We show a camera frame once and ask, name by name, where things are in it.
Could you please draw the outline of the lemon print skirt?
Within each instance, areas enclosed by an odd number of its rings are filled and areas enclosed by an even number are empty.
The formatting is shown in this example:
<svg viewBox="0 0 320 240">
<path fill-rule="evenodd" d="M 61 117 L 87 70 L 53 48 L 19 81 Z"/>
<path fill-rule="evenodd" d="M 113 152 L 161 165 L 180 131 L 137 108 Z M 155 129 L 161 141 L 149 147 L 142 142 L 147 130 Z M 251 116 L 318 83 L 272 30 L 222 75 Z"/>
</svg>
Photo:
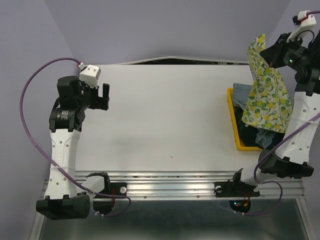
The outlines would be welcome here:
<svg viewBox="0 0 320 240">
<path fill-rule="evenodd" d="M 284 134 L 293 106 L 281 73 L 269 67 L 260 53 L 266 49 L 266 36 L 249 45 L 247 58 L 253 85 L 246 101 L 242 121 L 249 126 Z"/>
</svg>

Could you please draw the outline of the light blue denim skirt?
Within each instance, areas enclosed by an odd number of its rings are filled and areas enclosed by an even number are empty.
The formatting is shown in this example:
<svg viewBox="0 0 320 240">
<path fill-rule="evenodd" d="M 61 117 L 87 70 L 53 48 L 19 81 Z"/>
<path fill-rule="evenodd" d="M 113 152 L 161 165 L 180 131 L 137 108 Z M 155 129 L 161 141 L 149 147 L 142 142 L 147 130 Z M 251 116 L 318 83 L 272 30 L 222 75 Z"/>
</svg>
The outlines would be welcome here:
<svg viewBox="0 0 320 240">
<path fill-rule="evenodd" d="M 233 94 L 231 99 L 234 106 L 241 108 L 243 111 L 245 110 L 252 87 L 253 86 L 250 84 L 233 84 Z"/>
</svg>

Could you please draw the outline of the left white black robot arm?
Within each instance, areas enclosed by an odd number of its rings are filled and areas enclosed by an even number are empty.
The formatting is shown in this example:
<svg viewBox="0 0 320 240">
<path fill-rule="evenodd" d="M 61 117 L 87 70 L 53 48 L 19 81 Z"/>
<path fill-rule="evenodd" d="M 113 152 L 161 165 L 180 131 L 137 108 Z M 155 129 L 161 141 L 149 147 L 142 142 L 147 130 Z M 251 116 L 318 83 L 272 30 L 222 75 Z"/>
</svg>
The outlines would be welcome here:
<svg viewBox="0 0 320 240">
<path fill-rule="evenodd" d="M 57 81 L 58 98 L 49 116 L 51 158 L 49 182 L 38 213 L 51 220 L 85 219 L 90 197 L 77 193 L 74 181 L 76 152 L 85 120 L 85 110 L 108 110 L 110 86 L 104 84 L 99 96 L 98 77 L 65 76 Z"/>
</svg>

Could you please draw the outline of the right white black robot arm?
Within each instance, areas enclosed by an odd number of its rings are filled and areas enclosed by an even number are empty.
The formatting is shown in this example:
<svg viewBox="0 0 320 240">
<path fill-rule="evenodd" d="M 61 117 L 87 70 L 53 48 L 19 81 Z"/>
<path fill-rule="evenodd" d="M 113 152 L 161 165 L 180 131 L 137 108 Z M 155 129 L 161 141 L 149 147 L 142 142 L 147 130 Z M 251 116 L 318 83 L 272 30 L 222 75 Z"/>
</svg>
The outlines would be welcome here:
<svg viewBox="0 0 320 240">
<path fill-rule="evenodd" d="M 257 165 L 242 168 L 230 182 L 231 192 L 253 192 L 274 178 L 310 177 L 310 147 L 320 123 L 320 37 L 303 46 L 304 33 L 283 33 L 271 47 L 257 37 L 248 48 L 255 82 L 244 109 L 245 124 L 284 135 L 274 148 L 264 149 Z"/>
</svg>

